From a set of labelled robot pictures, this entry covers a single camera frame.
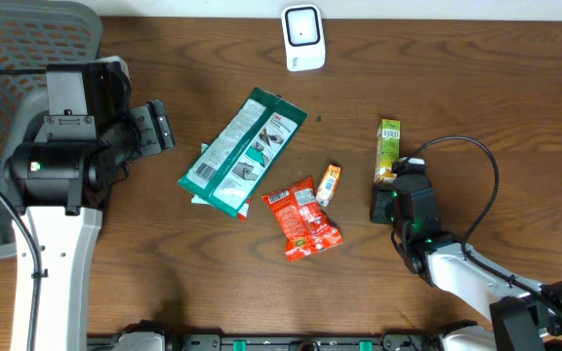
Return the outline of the green tea carton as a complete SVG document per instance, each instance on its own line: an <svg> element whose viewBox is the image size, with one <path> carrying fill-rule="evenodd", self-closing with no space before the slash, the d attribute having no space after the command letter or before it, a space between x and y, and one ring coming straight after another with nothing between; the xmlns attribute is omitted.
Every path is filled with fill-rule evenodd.
<svg viewBox="0 0 562 351"><path fill-rule="evenodd" d="M382 119L377 131L377 153L374 184L390 183L396 179L392 165L399 159L401 122Z"/></svg>

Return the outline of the light green wipes pack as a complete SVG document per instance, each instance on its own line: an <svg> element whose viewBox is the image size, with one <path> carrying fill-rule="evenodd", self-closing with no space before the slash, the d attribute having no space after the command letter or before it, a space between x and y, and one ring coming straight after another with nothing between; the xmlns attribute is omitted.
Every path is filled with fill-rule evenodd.
<svg viewBox="0 0 562 351"><path fill-rule="evenodd" d="M195 161L186 176L191 192L201 201L205 201L217 209L223 207L222 201L215 192L224 176L227 150L229 149L226 148L223 141L215 140Z"/></svg>

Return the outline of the orange tissue pack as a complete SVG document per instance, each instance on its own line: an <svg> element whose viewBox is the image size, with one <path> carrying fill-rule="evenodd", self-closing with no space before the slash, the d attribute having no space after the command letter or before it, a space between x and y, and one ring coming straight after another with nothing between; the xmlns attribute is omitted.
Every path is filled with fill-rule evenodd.
<svg viewBox="0 0 562 351"><path fill-rule="evenodd" d="M340 177L341 168L339 166L329 165L316 190L316 201L320 206L327 207L329 205L334 197Z"/></svg>

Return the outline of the green white glove package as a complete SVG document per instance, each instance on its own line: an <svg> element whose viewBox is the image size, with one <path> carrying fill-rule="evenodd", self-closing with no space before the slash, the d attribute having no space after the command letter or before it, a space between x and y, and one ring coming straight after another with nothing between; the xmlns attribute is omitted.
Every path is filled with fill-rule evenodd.
<svg viewBox="0 0 562 351"><path fill-rule="evenodd" d="M255 87L215 139L223 141L229 150L224 176L215 192L223 207L211 206L236 217L306 118L307 113L294 104ZM186 179L189 169L178 185L193 194Z"/></svg>

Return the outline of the red chips bag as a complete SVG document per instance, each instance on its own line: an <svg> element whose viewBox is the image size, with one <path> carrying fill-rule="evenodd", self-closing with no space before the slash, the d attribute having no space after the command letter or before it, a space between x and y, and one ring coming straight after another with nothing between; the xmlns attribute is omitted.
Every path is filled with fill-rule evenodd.
<svg viewBox="0 0 562 351"><path fill-rule="evenodd" d="M261 198L272 210L287 239L285 255L290 261L343 243L340 231L316 201L311 176Z"/></svg>

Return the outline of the slim red snack packet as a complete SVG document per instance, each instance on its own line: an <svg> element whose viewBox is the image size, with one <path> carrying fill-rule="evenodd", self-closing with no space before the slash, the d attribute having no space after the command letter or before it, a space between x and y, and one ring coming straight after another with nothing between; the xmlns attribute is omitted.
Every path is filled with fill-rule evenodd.
<svg viewBox="0 0 562 351"><path fill-rule="evenodd" d="M248 211L251 205L251 201L252 199L249 198L239 209L238 214L237 214L237 218L239 218L240 220L246 220L248 217Z"/></svg>

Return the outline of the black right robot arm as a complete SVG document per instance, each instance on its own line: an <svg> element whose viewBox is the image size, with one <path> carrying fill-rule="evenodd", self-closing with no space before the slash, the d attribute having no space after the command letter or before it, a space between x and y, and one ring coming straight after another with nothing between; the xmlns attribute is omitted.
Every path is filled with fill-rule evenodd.
<svg viewBox="0 0 562 351"><path fill-rule="evenodd" d="M410 350L562 350L562 281L544 284L479 254L443 228L430 180L402 175L372 189L372 222L392 227L407 269L451 293L491 322L461 321L430 334L397 334Z"/></svg>

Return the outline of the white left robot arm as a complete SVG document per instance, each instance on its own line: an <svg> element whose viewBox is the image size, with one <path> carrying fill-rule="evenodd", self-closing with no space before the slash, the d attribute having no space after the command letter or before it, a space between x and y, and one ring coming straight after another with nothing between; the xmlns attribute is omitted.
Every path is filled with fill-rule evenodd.
<svg viewBox="0 0 562 351"><path fill-rule="evenodd" d="M111 187L139 158L176 142L162 101L133 107L119 57L54 63L37 132L6 160L17 282L11 347L83 350L90 271Z"/></svg>

